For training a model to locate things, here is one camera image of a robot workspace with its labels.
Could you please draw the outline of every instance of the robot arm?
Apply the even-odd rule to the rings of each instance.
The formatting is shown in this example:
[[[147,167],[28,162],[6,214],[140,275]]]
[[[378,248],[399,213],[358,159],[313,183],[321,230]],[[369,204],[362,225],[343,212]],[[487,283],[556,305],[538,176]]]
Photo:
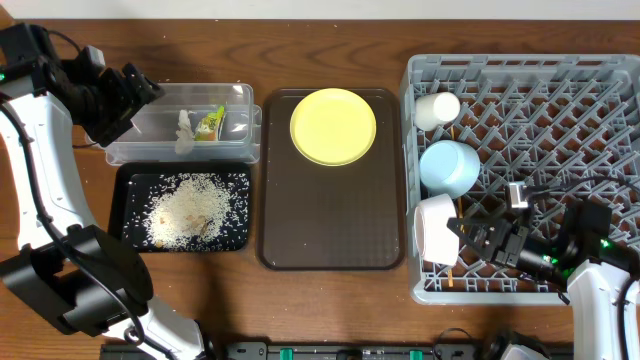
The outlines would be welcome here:
[[[95,226],[73,156],[73,125],[106,146],[162,90],[131,64],[124,76],[105,69],[92,47],[59,60],[38,26],[0,31],[0,47],[0,134],[21,214],[20,254],[0,263],[5,285],[63,334],[137,340],[157,359],[210,356],[195,321],[153,296],[136,251]],[[58,275],[66,259],[82,269]]]
[[[530,204],[535,196],[530,193],[528,198],[526,193],[523,183],[509,184],[507,200],[512,208],[528,209],[520,223],[452,218],[448,227],[485,261],[567,290],[576,359],[640,359],[636,321],[640,259],[634,250],[607,239],[611,209],[584,201],[565,212],[557,239],[540,239],[530,234]]]

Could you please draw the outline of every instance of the light blue cup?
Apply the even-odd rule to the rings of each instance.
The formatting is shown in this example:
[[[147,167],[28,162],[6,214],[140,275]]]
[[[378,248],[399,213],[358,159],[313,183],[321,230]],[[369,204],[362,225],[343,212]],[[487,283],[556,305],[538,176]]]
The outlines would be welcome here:
[[[430,196],[448,194],[452,199],[469,191],[480,174],[480,158],[469,145],[438,141],[420,157],[420,181]]]

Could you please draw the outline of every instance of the gray dish rack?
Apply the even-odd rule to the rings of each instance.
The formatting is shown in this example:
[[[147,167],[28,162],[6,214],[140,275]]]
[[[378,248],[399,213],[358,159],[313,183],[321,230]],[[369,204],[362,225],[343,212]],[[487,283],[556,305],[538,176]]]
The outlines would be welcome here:
[[[462,102],[452,123],[423,132],[413,126],[415,100],[449,91]],[[640,123],[640,57],[633,55],[416,55],[400,87],[407,181],[409,287],[421,304],[561,305],[546,284],[518,279],[461,247],[454,267],[423,262],[413,237],[413,211],[427,194],[418,159],[435,141],[473,146],[483,163],[462,197],[464,217],[506,210],[504,185],[560,184],[593,175],[624,176],[640,185],[632,139]],[[638,198],[614,182],[553,193],[536,208],[535,233],[553,237],[567,202],[591,196],[614,213],[610,238],[640,251]],[[448,271],[453,287],[448,286]]]

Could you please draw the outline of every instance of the wooden table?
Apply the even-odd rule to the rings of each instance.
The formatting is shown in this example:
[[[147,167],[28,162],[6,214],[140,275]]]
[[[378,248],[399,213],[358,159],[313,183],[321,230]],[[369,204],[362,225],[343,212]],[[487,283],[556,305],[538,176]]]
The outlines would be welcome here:
[[[382,87],[426,53],[640,53],[638,22],[512,21],[36,21],[132,62],[160,82],[244,82],[263,104],[283,87]],[[71,48],[60,42],[62,55]],[[82,131],[74,132],[81,143]],[[89,206],[106,229],[117,168],[76,151]],[[17,254],[17,199],[0,152],[0,259]],[[145,254],[155,293],[224,341],[432,343],[448,327],[483,338],[507,324],[545,342],[571,342],[569,307],[421,306],[406,262],[387,272],[267,270],[249,245],[220,254]],[[2,358],[95,359],[103,338],[62,336],[0,286]]]

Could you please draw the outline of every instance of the food item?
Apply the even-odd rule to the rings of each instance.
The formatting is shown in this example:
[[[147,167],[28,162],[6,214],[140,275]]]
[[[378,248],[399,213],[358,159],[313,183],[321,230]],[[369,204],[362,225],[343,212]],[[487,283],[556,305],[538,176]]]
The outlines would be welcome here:
[[[213,174],[178,174],[163,178],[159,194],[149,200],[150,212],[142,221],[146,245],[165,249],[198,246],[220,235],[231,212],[233,196]]]
[[[222,119],[224,118],[224,106],[220,106],[218,111],[208,113],[196,127],[196,141],[216,141]]]
[[[176,154],[186,155],[193,150],[193,131],[191,130],[191,120],[189,120],[189,113],[187,110],[180,110],[178,115],[178,128],[176,135]]]
[[[195,114],[193,111],[180,110],[178,114],[178,130],[176,135],[176,154],[187,155],[193,151],[195,141],[217,141],[222,121],[225,116],[225,108],[220,105],[216,112],[210,112],[196,126],[195,134],[191,130],[191,119],[189,114]]]

